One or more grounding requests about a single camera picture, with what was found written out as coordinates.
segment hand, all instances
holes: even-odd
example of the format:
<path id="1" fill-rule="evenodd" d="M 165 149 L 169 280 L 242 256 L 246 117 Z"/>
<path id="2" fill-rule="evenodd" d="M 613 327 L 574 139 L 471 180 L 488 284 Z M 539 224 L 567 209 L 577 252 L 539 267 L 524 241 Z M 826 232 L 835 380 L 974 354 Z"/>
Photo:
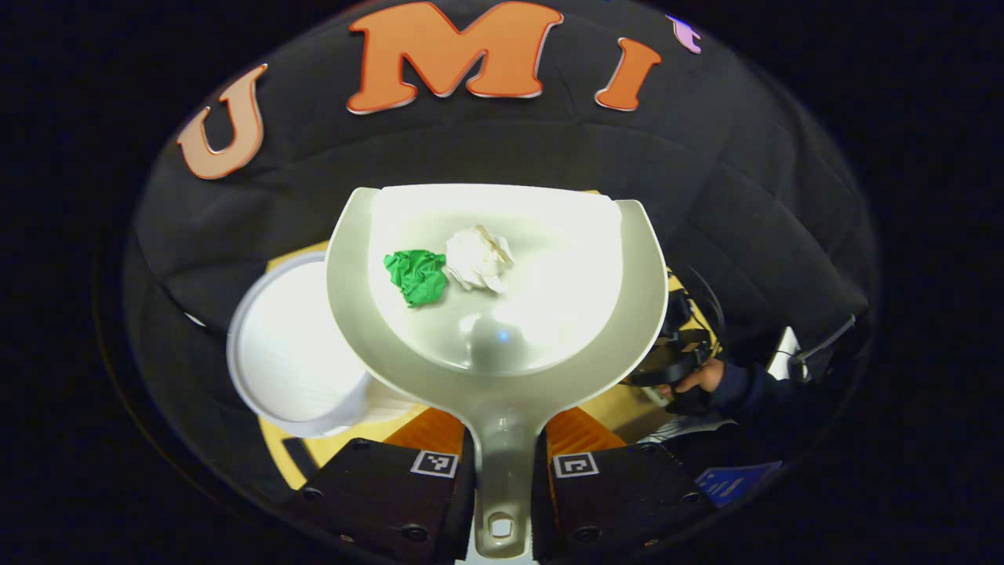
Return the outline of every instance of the hand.
<path id="1" fill-rule="evenodd" d="M 700 369 L 680 381 L 680 384 L 677 385 L 677 392 L 683 394 L 695 386 L 700 386 L 709 393 L 715 392 L 718 385 L 722 384 L 723 376 L 725 376 L 725 363 L 718 359 L 709 359 Z M 673 389 L 668 384 L 659 387 L 659 392 L 670 399 L 673 398 Z"/>

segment black padded backdrop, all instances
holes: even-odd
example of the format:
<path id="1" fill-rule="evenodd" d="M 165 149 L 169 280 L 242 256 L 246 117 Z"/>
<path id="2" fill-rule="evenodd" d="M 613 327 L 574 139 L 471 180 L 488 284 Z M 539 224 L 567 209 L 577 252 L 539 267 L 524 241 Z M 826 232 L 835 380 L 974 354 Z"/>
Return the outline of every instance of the black padded backdrop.
<path id="1" fill-rule="evenodd" d="M 246 167 L 201 180 L 172 137 L 143 189 L 123 272 L 132 346 L 168 421 L 224 476 L 284 494 L 230 385 L 225 332 L 265 263 L 328 238 L 359 186 L 483 182 L 638 199 L 685 287 L 700 289 L 691 265 L 714 288 L 725 345 L 737 351 L 787 325 L 812 345 L 875 303 L 877 245 L 850 167 L 786 88 L 711 34 L 698 30 L 698 55 L 650 6 L 542 1 L 565 20 L 543 49 L 540 96 L 486 99 L 461 86 L 439 98 L 406 64 L 415 101 L 352 114 L 345 101 L 358 88 L 362 35 L 348 25 L 400 3 L 358 6 L 234 73 L 269 64 L 257 87 L 265 138 Z M 463 29 L 496 2 L 436 4 Z M 633 112 L 593 101 L 617 65 L 619 37 L 663 56 Z M 216 148 L 232 135 L 216 101 L 227 85 L 193 105 L 193 114 L 213 107 L 206 128 Z"/>

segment dustpan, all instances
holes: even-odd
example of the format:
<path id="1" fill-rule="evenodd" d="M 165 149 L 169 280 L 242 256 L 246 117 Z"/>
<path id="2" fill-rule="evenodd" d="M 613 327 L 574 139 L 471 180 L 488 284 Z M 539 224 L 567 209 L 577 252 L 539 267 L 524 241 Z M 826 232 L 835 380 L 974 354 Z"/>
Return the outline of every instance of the dustpan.
<path id="1" fill-rule="evenodd" d="M 506 292 L 451 281 L 438 303 L 407 308 L 384 256 L 445 252 L 472 225 L 509 241 Z M 359 188 L 325 269 L 335 324 L 368 372 L 471 432 L 478 552 L 528 552 L 537 437 L 628 375 L 666 315 L 666 262 L 642 204 L 522 186 Z"/>

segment blue label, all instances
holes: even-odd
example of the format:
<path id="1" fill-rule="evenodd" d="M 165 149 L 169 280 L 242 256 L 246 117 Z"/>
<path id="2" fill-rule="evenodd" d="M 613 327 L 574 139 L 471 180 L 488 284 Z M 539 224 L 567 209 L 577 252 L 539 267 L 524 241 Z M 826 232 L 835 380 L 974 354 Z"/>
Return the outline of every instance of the blue label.
<path id="1" fill-rule="evenodd" d="M 713 467 L 705 470 L 695 483 L 717 508 L 722 508 L 741 498 L 780 467 L 781 462 L 749 467 Z"/>

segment white tissue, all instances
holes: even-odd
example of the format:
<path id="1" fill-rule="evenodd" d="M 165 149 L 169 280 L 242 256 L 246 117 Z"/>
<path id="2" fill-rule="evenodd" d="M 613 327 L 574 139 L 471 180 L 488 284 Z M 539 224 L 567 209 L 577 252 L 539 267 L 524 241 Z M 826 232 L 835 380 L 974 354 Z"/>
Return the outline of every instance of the white tissue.
<path id="1" fill-rule="evenodd" d="M 512 266 L 512 251 L 505 237 L 492 235 L 478 225 L 454 233 L 446 242 L 446 269 L 465 291 L 491 289 L 505 292 L 499 279 Z"/>

